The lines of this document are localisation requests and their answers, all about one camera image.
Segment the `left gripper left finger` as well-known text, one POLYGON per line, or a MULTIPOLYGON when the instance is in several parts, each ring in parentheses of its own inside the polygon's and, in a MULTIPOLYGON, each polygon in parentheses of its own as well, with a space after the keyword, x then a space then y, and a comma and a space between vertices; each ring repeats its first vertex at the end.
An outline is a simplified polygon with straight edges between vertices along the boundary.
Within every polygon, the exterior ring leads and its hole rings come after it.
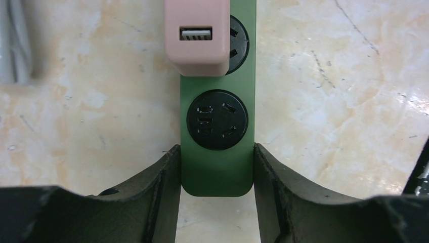
POLYGON ((1 242, 174 242, 181 194, 175 145, 98 195, 59 186, 1 188, 1 242))

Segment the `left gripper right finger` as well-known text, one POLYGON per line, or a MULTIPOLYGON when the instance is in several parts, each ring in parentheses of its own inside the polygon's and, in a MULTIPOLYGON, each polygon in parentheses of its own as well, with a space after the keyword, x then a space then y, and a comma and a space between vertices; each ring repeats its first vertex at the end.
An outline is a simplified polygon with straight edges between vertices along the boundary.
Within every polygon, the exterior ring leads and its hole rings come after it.
POLYGON ((261 242, 428 242, 428 190, 350 197, 307 179, 261 144, 254 148, 261 242))

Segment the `green power strip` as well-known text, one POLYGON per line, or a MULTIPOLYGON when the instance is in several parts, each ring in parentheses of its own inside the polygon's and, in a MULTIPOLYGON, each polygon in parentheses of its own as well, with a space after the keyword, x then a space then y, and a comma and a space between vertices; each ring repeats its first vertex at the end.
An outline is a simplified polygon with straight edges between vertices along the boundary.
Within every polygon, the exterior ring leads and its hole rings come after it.
POLYGON ((253 184, 256 1, 230 6, 226 74, 180 78, 181 179, 193 196, 237 197, 253 184))

